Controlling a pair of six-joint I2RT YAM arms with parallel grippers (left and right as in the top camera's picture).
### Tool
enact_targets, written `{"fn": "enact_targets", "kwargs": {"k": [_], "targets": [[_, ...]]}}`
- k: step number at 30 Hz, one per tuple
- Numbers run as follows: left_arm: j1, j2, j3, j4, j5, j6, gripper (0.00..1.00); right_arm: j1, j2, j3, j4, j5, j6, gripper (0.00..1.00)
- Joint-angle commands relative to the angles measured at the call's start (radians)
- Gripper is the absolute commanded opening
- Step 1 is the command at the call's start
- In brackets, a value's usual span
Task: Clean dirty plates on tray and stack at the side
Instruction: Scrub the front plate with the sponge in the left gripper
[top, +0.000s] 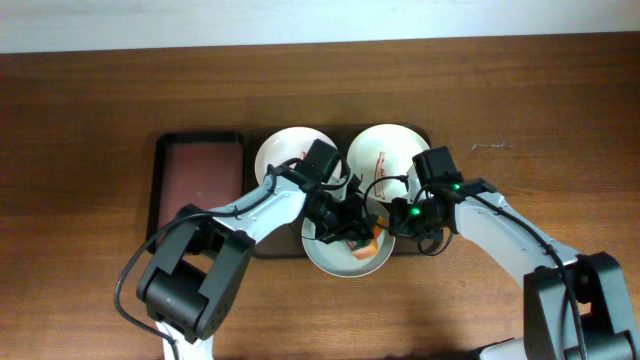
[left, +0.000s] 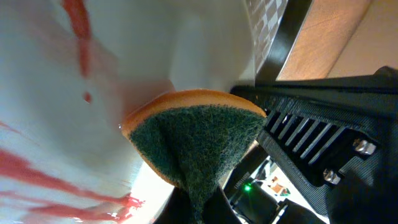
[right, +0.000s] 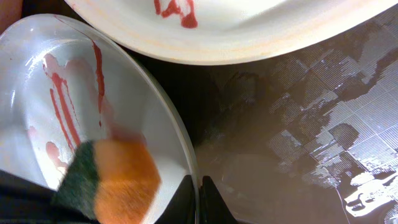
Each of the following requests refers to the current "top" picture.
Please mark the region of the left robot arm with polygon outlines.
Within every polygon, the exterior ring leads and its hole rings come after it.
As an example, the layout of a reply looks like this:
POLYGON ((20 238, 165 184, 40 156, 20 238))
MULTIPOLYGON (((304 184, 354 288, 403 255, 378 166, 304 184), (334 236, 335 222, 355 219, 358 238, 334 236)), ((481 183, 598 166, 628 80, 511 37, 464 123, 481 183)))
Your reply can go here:
POLYGON ((209 359, 212 337, 231 310, 255 246, 277 228, 304 217, 324 244, 377 239, 378 215, 363 196, 338 200, 336 185, 288 166, 270 168, 262 185, 211 210, 182 208, 148 240, 151 262, 136 295, 155 322, 168 359, 209 359))

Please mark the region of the white plate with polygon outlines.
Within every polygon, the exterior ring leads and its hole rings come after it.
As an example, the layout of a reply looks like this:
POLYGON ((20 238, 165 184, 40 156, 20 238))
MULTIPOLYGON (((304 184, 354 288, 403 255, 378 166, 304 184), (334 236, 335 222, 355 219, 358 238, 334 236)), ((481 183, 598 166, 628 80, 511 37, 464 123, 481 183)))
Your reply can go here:
POLYGON ((395 238, 383 230, 378 237, 378 254, 358 260, 344 242, 324 244, 314 240, 314 234, 315 225, 309 219, 304 219, 301 238, 307 256, 321 270, 342 278, 362 277, 375 272, 389 259, 395 246, 395 238))

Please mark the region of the cream plate with red sauce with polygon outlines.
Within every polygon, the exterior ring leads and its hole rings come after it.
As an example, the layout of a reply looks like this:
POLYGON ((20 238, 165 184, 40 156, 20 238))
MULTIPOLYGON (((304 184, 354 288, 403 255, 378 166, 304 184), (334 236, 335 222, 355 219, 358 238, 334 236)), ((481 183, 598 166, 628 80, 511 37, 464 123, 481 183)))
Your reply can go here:
POLYGON ((385 176, 406 175, 412 158, 429 150, 427 141, 414 130, 396 124, 375 125, 360 132, 347 152, 347 164, 360 181, 359 190, 385 176))

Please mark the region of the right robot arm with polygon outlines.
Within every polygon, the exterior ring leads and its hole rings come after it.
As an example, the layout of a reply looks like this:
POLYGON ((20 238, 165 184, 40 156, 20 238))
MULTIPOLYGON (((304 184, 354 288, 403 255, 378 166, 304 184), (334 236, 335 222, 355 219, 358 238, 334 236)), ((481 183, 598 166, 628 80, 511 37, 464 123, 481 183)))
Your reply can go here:
POLYGON ((396 198, 390 224, 393 234, 419 240, 448 228, 485 251, 522 289, 522 337, 480 347, 471 358, 638 358, 639 330, 618 261, 553 239, 486 181, 432 183, 396 198))

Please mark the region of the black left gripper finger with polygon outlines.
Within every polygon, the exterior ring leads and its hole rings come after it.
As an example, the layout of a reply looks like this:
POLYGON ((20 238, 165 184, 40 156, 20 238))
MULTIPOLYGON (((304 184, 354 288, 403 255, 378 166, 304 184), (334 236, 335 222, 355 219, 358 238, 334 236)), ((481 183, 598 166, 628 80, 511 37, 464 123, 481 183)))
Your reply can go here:
POLYGON ((347 183, 347 203, 350 211, 360 216, 362 223, 378 224, 379 216, 373 211, 368 193, 362 189, 362 180, 356 175, 351 175, 347 183))
POLYGON ((319 240, 325 244, 337 241, 353 242, 355 245, 367 245, 373 237, 373 228, 357 222, 350 222, 328 229, 319 240))

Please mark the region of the green orange sponge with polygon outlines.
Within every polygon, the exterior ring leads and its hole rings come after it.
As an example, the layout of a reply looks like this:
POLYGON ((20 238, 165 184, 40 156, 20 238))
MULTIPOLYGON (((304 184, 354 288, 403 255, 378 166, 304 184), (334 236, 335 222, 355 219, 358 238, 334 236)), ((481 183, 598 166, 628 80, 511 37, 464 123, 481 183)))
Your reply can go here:
POLYGON ((372 237, 368 240, 349 240, 346 242, 353 257, 357 260, 365 260, 376 256, 379 253, 380 239, 372 237))

